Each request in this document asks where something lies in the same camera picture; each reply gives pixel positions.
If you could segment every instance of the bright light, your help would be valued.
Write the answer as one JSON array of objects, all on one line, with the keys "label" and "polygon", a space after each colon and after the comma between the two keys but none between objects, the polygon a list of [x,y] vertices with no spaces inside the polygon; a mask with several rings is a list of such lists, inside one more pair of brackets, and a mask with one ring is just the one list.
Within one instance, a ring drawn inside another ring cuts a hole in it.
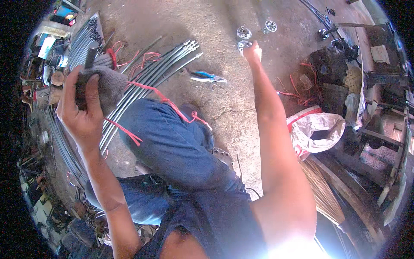
[{"label": "bright light", "polygon": [[332,259],[326,252],[322,251],[315,240],[295,240],[284,243],[278,248],[269,251],[268,259]]}]

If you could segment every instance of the woven plastic bag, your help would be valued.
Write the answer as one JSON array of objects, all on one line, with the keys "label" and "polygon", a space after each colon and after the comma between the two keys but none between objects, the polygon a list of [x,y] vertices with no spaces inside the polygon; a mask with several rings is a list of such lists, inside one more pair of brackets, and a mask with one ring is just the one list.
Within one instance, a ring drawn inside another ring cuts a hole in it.
[{"label": "woven plastic bag", "polygon": [[[287,119],[296,154],[305,159],[310,153],[332,148],[342,137],[345,119],[338,114],[323,113],[319,106],[305,109]],[[325,139],[312,140],[315,131],[329,130]]]}]

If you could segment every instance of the blue jeans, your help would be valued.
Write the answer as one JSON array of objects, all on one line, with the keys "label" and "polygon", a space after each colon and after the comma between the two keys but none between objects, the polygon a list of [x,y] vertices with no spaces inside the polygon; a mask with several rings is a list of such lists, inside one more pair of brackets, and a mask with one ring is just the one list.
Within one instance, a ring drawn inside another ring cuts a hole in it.
[{"label": "blue jeans", "polygon": [[[239,187],[235,172],[208,151],[214,145],[210,130],[198,121],[185,122],[169,105],[139,99],[119,124],[142,139],[137,147],[119,131],[138,161],[153,172],[118,178],[135,223],[159,225],[168,207],[190,192]],[[85,193],[92,205],[101,208],[90,182]]]}]

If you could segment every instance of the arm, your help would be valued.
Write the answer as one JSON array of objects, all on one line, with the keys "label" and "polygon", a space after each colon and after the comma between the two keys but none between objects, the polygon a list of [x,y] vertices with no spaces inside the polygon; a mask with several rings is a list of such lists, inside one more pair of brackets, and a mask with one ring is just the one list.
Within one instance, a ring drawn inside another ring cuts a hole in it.
[{"label": "arm", "polygon": [[244,50],[253,74],[264,196],[251,203],[268,249],[290,240],[312,240],[316,204],[292,147],[283,104],[261,64],[257,42]]},{"label": "arm", "polygon": [[99,152],[104,116],[99,104],[98,75],[93,75],[85,87],[87,111],[75,105],[75,83],[80,66],[67,77],[56,113],[75,140],[91,180],[96,198],[108,220],[114,258],[132,258],[141,248],[122,188]]}]

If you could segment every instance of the dark shirt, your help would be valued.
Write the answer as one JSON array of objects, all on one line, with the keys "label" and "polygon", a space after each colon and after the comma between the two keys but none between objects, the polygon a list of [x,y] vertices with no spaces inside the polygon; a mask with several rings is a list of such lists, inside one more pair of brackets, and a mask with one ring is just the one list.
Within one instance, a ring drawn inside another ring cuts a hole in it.
[{"label": "dark shirt", "polygon": [[249,194],[241,191],[199,191],[183,197],[167,210],[154,237],[134,258],[159,258],[175,229],[191,233],[210,259],[264,258],[263,233],[248,200]]}]

